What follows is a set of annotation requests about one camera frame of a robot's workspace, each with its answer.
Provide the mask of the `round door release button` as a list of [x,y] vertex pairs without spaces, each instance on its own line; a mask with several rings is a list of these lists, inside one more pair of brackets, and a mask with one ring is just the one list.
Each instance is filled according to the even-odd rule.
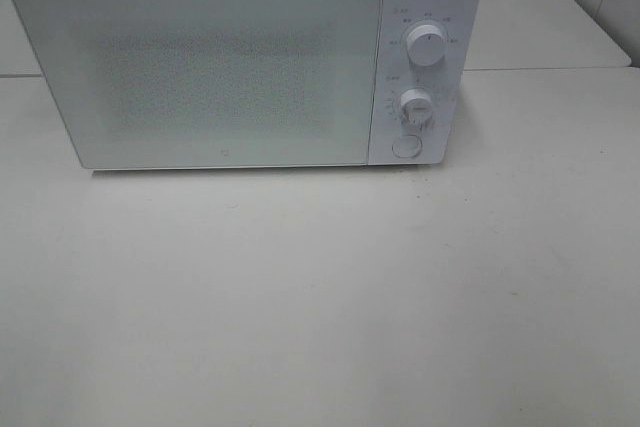
[[398,158],[415,158],[423,149],[422,140],[416,135],[403,135],[392,143],[392,152]]

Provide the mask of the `white microwave door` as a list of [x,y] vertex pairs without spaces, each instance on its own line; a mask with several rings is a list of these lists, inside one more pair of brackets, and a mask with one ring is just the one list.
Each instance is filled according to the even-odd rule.
[[360,165],[380,0],[13,0],[82,166]]

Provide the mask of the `white microwave knob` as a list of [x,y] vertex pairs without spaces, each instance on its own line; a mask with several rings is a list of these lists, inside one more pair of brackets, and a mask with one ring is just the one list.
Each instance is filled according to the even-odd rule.
[[444,58],[447,46],[445,29],[433,21],[410,27],[405,36],[409,60],[419,67],[429,67]]
[[398,110],[404,122],[422,126],[433,116],[434,102],[427,91],[413,88],[400,95]]

